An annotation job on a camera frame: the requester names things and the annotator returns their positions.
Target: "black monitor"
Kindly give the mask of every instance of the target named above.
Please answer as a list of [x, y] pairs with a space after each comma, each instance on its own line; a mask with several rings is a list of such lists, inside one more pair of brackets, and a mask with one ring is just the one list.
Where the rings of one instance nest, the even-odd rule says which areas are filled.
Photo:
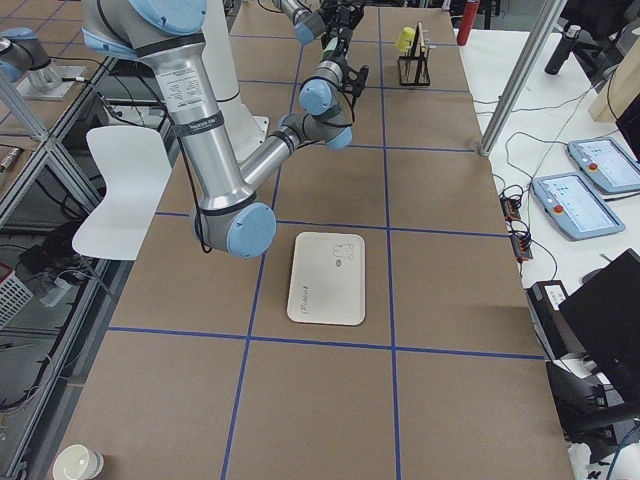
[[587, 353], [627, 402], [640, 400], [640, 257], [629, 249], [560, 304]]

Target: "white rectangular plate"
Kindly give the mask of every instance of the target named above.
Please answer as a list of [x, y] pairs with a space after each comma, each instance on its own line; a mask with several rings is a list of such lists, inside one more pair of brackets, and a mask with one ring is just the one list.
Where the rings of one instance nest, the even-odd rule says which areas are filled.
[[364, 240], [303, 232], [296, 238], [287, 315], [298, 323], [355, 326], [365, 314]]

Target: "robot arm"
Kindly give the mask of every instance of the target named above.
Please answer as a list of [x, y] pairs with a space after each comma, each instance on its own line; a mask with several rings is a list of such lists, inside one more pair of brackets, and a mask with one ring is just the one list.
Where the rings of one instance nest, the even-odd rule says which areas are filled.
[[28, 28], [11, 28], [0, 33], [0, 72], [11, 82], [29, 72], [31, 85], [41, 92], [62, 83], [51, 58]]
[[[202, 229], [194, 227], [196, 235], [235, 256], [262, 254], [276, 220], [267, 205], [254, 203], [255, 190], [304, 142], [348, 144], [351, 131], [342, 110], [325, 111], [320, 119], [313, 113], [285, 117], [239, 165], [202, 62], [206, 0], [83, 0], [83, 9], [90, 48], [143, 62], [155, 74], [202, 187], [194, 218]], [[331, 104], [336, 101], [332, 93]]]

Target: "yellow object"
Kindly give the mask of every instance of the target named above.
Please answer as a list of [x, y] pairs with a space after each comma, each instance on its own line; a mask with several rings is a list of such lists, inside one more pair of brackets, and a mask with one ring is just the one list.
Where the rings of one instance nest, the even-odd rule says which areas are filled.
[[416, 36], [416, 31], [411, 27], [404, 27], [402, 29], [402, 33], [396, 40], [396, 48], [402, 53], [406, 53], [407, 50], [411, 48], [411, 44], [413, 43], [413, 39]]

